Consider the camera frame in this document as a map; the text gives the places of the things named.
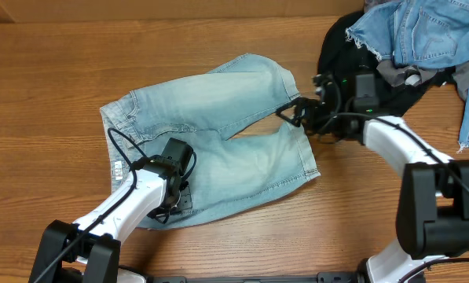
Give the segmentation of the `grey cloth garment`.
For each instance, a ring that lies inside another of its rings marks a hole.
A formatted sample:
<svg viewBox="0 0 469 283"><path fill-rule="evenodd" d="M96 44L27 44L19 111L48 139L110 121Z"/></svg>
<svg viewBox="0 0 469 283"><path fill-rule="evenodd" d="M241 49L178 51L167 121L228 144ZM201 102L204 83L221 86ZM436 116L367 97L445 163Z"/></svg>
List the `grey cloth garment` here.
<svg viewBox="0 0 469 283"><path fill-rule="evenodd" d="M418 86L430 79L433 79L438 73L450 71L451 78L455 81L458 94L462 100L467 99L469 89L469 61L459 64L456 67L425 69L418 66L406 66L395 68L390 60L380 61L376 70L391 86Z"/></svg>

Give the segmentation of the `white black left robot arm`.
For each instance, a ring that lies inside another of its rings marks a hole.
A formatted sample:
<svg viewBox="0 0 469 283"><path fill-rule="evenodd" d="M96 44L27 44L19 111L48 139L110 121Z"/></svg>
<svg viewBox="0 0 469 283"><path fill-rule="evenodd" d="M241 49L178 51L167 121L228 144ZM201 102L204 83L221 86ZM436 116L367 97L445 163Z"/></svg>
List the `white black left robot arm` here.
<svg viewBox="0 0 469 283"><path fill-rule="evenodd" d="M186 142L171 138L161 154L133 162L119 189L90 213L73 223L50 223L29 280L152 281L151 276L120 265L121 246L145 217L165 223L177 212L194 155Z"/></svg>

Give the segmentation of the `light blue denim shorts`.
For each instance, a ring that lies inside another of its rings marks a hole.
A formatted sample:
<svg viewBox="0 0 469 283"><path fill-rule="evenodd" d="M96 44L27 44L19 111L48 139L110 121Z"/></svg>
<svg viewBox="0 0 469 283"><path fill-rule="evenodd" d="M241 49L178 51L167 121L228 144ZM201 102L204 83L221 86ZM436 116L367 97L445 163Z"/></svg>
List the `light blue denim shorts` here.
<svg viewBox="0 0 469 283"><path fill-rule="evenodd" d="M294 76L276 61L246 53L205 74L132 90L101 108L109 137L112 188L129 161L163 151L170 138L197 156L189 197L165 229L201 225L277 200L319 174L300 127L283 123L273 134L239 133L297 98Z"/></svg>

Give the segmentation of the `blue frayed denim jeans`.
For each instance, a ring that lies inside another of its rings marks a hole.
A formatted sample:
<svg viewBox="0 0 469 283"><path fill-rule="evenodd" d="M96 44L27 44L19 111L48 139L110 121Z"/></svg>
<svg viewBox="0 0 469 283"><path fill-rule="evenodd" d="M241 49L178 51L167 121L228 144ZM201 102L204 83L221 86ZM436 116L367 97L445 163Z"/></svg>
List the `blue frayed denim jeans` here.
<svg viewBox="0 0 469 283"><path fill-rule="evenodd" d="M469 0L409 0L371 5L346 29L391 69L436 71L454 68L465 101L458 142L469 148Z"/></svg>

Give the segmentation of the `black garment with patterned lining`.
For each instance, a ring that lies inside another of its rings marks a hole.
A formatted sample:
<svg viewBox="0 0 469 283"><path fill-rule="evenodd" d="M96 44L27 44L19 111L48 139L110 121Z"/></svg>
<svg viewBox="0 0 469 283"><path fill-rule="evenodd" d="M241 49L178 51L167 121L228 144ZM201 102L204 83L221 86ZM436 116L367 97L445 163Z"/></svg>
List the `black garment with patterned lining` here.
<svg viewBox="0 0 469 283"><path fill-rule="evenodd" d="M378 61L373 53L354 42L346 40L346 29L363 15L362 11L353 12L339 18L328 30L317 62L317 72L332 73L336 79L348 79L353 74L366 71L375 77L376 94L382 109L393 115L404 115L432 86L439 86L451 80L453 68L447 68L431 75L417 86L391 86L377 71Z"/></svg>

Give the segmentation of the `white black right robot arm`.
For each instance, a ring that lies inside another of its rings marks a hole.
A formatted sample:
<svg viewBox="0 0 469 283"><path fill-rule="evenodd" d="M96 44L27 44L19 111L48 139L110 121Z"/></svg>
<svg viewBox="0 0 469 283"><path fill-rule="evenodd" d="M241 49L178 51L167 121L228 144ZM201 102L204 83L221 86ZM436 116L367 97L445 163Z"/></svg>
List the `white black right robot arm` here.
<svg viewBox="0 0 469 283"><path fill-rule="evenodd" d="M454 160L381 108L376 77L313 77L317 98L298 97L277 109L308 135L356 140L401 177L396 238L355 271L320 272L319 282L424 282L433 265L469 263L469 160Z"/></svg>

